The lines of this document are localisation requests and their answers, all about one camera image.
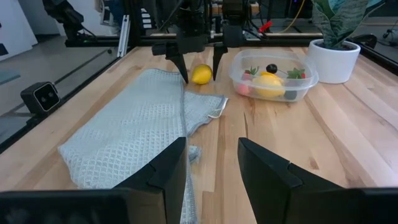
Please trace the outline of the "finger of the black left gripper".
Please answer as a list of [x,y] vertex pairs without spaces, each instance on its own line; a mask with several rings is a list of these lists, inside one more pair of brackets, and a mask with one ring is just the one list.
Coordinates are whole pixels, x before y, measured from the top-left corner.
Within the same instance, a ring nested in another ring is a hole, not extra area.
[[185,83],[188,84],[188,72],[185,65],[183,54],[179,52],[177,46],[167,46],[166,47],[166,54],[165,58],[170,60],[174,63],[174,65],[178,68],[182,78],[184,79]]
[[213,46],[213,80],[216,80],[218,73],[218,67],[222,56],[228,52],[227,46],[224,45],[214,45]]

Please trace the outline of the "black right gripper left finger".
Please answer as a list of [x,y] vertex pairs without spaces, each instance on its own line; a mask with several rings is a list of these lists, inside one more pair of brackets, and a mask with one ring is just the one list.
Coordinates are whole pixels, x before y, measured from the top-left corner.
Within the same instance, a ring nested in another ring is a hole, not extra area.
[[179,137],[118,184],[127,190],[123,223],[180,223],[187,162],[187,139]]

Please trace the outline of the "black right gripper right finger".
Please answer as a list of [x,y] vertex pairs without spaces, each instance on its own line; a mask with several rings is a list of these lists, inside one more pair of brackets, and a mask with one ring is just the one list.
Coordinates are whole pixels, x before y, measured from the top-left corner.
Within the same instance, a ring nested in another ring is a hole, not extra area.
[[284,223],[294,191],[341,188],[248,138],[238,139],[238,161],[258,223]]

